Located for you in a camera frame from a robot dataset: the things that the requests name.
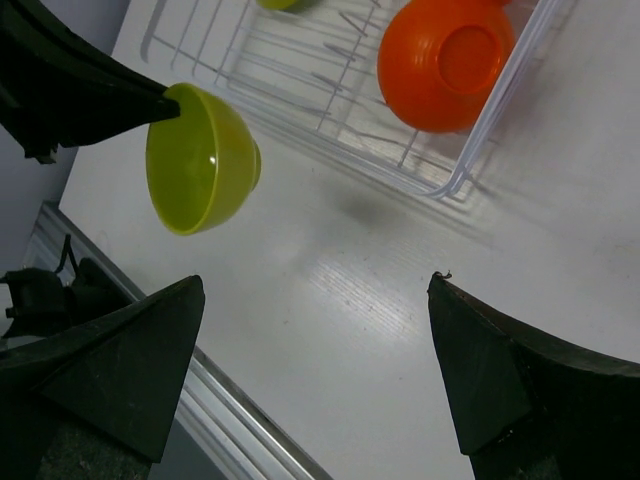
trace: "wire basket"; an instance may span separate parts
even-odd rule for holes
[[[230,101],[270,133],[403,192],[454,196],[486,157],[525,68],[544,58],[563,0],[514,0],[519,39],[467,132],[429,134],[398,120],[376,78],[382,35],[407,0],[300,0],[288,11],[254,0],[158,0],[142,44],[148,63]]]

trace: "dish rack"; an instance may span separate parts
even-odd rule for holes
[[[144,61],[218,95],[287,143],[412,195],[455,196],[486,158],[492,131],[526,67],[544,59],[563,0],[513,0],[519,39],[467,132],[429,134],[398,120],[376,76],[377,52],[407,0],[300,0],[287,11],[255,0],[157,0]]]

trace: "bowl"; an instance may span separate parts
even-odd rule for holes
[[[284,10],[289,8],[298,0],[256,0],[258,5],[269,10]]]
[[[471,127],[515,45],[505,0],[413,0],[378,54],[382,95],[407,125],[434,133]]]
[[[164,96],[178,102],[180,116],[149,126],[147,184],[162,223],[190,235],[240,209],[260,178],[260,150],[240,115],[219,98],[186,83]]]

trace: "orange bowl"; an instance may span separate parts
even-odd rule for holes
[[[387,105],[419,130],[472,126],[515,45],[504,0],[414,0],[391,21],[378,54]]]

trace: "white tabletop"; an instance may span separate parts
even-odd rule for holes
[[[170,84],[139,54],[154,3],[132,0],[114,56]],[[336,478],[472,478],[431,340],[435,270],[549,333],[640,361],[638,19],[635,0],[579,0],[455,213],[255,131],[263,177],[247,205],[177,237],[148,197],[146,128],[82,149],[61,208],[146,292],[200,274],[198,345]]]

